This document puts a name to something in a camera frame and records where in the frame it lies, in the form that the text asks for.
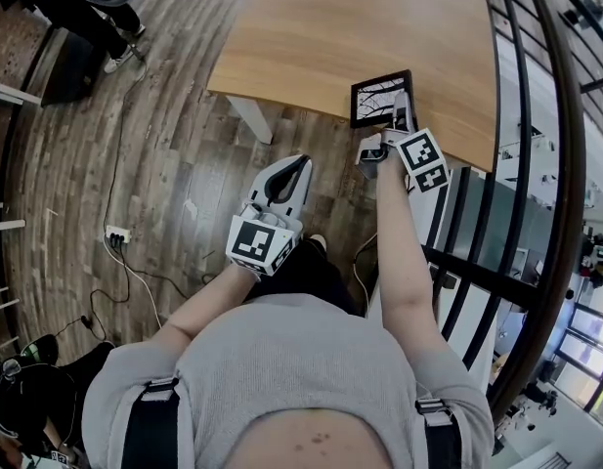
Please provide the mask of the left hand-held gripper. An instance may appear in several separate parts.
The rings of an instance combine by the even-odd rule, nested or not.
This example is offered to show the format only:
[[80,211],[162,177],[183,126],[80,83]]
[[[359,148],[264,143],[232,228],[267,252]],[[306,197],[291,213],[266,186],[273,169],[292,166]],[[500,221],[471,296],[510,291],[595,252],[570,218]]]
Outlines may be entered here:
[[234,264],[258,277],[272,277],[277,272],[303,232],[297,218],[306,202],[312,172],[312,159],[295,155],[258,173],[249,190],[252,201],[245,201],[232,219],[226,256]]

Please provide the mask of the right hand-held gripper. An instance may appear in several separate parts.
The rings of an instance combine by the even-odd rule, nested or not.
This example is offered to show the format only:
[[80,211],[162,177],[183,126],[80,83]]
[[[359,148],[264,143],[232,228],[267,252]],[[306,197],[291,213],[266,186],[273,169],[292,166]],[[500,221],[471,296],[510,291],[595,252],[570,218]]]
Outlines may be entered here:
[[394,98],[390,127],[362,139],[356,166],[363,176],[375,179],[378,164],[395,152],[405,166],[411,187],[421,193],[445,187],[450,179],[447,162],[431,132],[428,129],[417,131],[414,108],[407,91],[398,92]]

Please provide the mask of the dark wooden picture frame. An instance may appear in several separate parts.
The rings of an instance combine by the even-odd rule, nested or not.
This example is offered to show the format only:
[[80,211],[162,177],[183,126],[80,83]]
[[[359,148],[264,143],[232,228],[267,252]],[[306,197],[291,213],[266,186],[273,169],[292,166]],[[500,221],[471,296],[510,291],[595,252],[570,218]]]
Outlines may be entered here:
[[351,87],[350,127],[390,126],[394,98],[400,91],[409,93],[414,108],[409,69],[354,84]]

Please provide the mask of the person's left forearm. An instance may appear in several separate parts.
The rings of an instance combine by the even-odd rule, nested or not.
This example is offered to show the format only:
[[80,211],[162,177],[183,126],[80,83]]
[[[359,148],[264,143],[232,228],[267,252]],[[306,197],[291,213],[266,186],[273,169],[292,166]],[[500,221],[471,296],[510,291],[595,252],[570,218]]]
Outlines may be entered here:
[[231,264],[177,309],[151,341],[182,354],[209,323],[240,306],[257,280],[253,272]]

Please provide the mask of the person's right forearm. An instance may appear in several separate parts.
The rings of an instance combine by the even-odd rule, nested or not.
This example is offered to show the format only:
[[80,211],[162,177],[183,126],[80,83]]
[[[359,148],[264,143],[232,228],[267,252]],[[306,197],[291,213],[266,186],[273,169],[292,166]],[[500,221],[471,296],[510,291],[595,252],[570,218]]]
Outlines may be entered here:
[[468,380],[434,317],[432,279],[412,217],[405,166],[396,154],[378,165],[376,206],[383,327],[376,331],[372,349],[389,364],[418,364],[451,381]]

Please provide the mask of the person's black trousers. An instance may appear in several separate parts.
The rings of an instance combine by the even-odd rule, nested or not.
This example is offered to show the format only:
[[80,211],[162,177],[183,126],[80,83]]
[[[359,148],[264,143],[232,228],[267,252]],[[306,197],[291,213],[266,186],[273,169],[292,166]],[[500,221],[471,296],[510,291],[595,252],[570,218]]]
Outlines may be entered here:
[[244,303],[261,296],[295,293],[315,296],[352,316],[363,315],[340,271],[327,259],[327,250],[308,237],[299,241],[272,277],[253,286]]

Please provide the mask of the person's grey sweater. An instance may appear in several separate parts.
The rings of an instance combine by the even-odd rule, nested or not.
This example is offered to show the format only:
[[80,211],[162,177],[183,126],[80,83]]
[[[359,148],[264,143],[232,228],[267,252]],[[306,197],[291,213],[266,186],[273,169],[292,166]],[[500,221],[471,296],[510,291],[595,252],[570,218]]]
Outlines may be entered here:
[[408,359],[378,324],[307,294],[260,297],[205,327],[182,353],[146,341],[112,350],[88,389],[82,437],[93,469],[119,469],[129,410],[154,380],[178,379],[179,458],[224,469],[237,441],[265,415],[330,409],[370,426],[394,469],[426,465],[415,403],[454,409],[466,469],[487,469],[494,427],[488,403],[452,351]]

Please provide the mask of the black railing with brown handrail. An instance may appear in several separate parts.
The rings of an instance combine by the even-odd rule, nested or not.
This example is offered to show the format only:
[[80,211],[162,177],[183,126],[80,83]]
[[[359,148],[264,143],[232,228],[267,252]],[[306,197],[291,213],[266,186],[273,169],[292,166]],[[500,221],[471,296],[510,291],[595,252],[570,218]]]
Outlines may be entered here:
[[471,366],[484,345],[501,300],[507,300],[526,312],[526,319],[500,375],[487,397],[494,421],[500,421],[527,383],[556,322],[579,248],[586,177],[586,147],[583,105],[571,49],[560,16],[547,0],[532,0],[537,12],[545,49],[551,63],[558,121],[558,181],[551,233],[538,284],[530,285],[510,276],[523,225],[529,174],[531,169],[532,111],[526,52],[519,21],[511,0],[504,0],[512,30],[517,60],[520,103],[520,153],[517,188],[512,205],[508,235],[496,270],[479,265],[495,191],[496,172],[487,173],[475,232],[466,258],[452,251],[461,223],[468,189],[469,171],[459,174],[459,186],[444,249],[425,246],[427,260],[435,267],[434,291],[440,291],[445,278],[455,275],[460,283],[442,334],[450,337],[463,309],[468,289],[477,286],[490,296],[478,326],[464,354]]

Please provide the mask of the cluttered desk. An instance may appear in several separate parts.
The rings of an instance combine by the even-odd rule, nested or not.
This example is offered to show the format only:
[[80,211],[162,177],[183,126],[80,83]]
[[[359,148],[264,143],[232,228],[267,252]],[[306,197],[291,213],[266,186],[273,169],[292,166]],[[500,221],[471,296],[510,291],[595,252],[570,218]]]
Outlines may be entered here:
[[603,234],[583,236],[580,276],[587,278],[594,289],[603,286]]

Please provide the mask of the white shelf bar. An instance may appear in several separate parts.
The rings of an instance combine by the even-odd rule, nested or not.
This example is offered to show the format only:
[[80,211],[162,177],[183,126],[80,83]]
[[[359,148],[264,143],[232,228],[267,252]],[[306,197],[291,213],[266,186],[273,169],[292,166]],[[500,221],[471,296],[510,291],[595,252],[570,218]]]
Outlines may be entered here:
[[[4,203],[0,202],[0,212],[3,211]],[[26,221],[23,219],[11,220],[11,221],[0,221],[0,232],[22,229],[26,226]]]

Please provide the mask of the white metal rack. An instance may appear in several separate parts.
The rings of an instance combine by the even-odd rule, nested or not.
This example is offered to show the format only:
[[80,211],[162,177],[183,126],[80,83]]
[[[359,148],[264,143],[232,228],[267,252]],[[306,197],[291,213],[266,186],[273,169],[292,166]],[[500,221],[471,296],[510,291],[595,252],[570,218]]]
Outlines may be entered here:
[[20,301],[9,286],[0,287],[0,356],[19,344],[17,308]]

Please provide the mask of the glass window panels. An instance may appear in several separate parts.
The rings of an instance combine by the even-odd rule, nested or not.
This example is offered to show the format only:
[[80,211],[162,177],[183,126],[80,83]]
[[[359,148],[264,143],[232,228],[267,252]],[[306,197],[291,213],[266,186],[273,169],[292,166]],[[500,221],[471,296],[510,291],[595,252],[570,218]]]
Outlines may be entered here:
[[553,385],[603,423],[603,313],[576,305],[554,358]]

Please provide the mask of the white metal bracket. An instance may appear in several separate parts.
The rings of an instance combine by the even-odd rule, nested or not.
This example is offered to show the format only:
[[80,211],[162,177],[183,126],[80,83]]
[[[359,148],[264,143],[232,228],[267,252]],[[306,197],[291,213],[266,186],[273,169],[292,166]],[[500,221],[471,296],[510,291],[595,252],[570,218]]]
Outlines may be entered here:
[[18,106],[22,106],[25,103],[40,106],[42,103],[42,100],[39,97],[33,96],[2,83],[0,83],[0,101]]

